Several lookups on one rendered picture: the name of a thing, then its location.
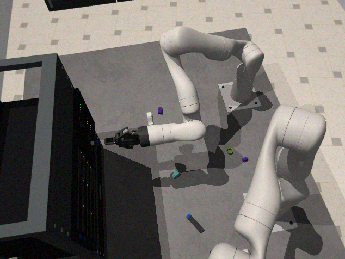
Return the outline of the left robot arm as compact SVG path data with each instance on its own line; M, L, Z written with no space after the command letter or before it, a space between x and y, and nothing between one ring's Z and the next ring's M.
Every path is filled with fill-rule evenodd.
M302 108L280 105L269 123L248 193L234 229L251 245L241 250L219 243L208 259L266 259L276 220L310 192L304 179L326 133L324 116ZM278 146L276 166L275 154Z

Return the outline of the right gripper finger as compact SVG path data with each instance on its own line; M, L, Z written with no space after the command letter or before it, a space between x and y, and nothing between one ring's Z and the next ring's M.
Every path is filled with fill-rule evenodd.
M127 139L124 140L124 137L127 136L128 134L132 134L135 132L132 132L128 130L128 127L125 127L124 129L120 130L118 133L116 133L115 137L112 138L105 138L104 139L104 144L114 144L114 143L127 143L127 142L134 142L134 139Z
M135 142L130 142L130 143L114 143L118 145L119 147L127 148L127 149L133 149L133 146L135 145Z

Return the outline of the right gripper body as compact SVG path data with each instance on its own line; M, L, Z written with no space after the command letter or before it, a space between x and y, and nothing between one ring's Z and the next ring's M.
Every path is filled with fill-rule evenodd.
M147 147L150 146L149 141L149 134L147 126L141 126L138 128L138 130L131 130L132 134L128 134L124 137L125 140L127 139L134 139L135 145L141 145L141 147Z

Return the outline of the black server rack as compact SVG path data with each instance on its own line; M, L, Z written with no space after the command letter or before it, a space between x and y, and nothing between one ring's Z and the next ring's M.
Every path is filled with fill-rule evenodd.
M95 122L57 53L0 60L34 67L39 98L0 101L0 259L108 259Z

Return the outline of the dark grey tag with blue end and white label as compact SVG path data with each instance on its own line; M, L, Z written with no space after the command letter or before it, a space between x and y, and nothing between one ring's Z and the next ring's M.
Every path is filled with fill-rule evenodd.
M100 145L100 141L99 140L91 141L91 146L97 146L97 145Z

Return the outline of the dark grey flat bar with blue end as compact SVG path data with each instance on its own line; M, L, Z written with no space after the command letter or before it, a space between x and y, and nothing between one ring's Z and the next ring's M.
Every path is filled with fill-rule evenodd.
M197 230L202 233L204 229L201 227L201 225L190 215L188 214L186 218L197 228Z

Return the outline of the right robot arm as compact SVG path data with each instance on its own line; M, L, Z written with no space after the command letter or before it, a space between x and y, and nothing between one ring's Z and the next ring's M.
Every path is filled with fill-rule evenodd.
M150 146L176 141L196 141L206 135L206 126L200 115L198 93L182 67L182 54L202 53L206 58L217 61L225 61L231 56L237 57L242 63L237 66L230 95L236 102L244 102L250 98L255 76L264 59L264 53L252 41L229 39L178 26L164 32L159 42L176 87L183 123L154 125L152 112L148 112Z

